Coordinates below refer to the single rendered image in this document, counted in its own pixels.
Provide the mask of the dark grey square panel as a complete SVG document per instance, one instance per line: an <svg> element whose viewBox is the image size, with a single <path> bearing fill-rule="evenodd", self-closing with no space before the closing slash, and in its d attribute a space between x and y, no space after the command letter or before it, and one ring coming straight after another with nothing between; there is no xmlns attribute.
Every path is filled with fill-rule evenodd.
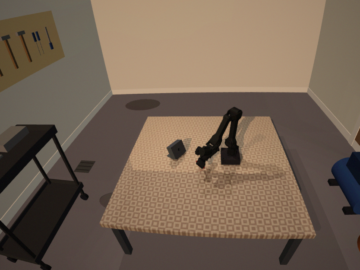
<svg viewBox="0 0 360 270"><path fill-rule="evenodd" d="M169 154L167 157L176 160L179 158L182 154L186 152L186 149L184 147L184 144L182 140L176 140L171 145L167 147L167 150Z"/></svg>

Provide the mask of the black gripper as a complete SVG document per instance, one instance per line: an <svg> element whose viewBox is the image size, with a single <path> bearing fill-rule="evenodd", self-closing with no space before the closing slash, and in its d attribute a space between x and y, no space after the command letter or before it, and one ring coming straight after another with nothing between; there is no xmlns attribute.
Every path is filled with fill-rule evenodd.
<svg viewBox="0 0 360 270"><path fill-rule="evenodd" d="M211 158L211 156L202 156L199 157L199 159L197 160L196 164L200 167L200 168L204 168L205 166L205 162L208 160L208 158Z"/></svg>

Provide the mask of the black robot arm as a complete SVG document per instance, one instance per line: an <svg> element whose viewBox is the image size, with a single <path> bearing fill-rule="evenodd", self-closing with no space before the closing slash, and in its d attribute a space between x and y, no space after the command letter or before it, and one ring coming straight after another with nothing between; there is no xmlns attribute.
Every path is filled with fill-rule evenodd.
<svg viewBox="0 0 360 270"><path fill-rule="evenodd" d="M229 116L230 114L230 116ZM206 146L197 147L195 154L202 156L212 156L219 150L219 146L222 142L222 136L231 121L231 127L229 132L229 137L225 139L225 145L228 146L227 154L228 156L236 156L236 151L239 149L237 145L237 141L235 139L238 121L242 117L242 110L233 107L227 111L227 113L223 116L223 119L217 129L216 134L214 134L211 139L206 143ZM212 145L210 145L212 144Z"/></svg>

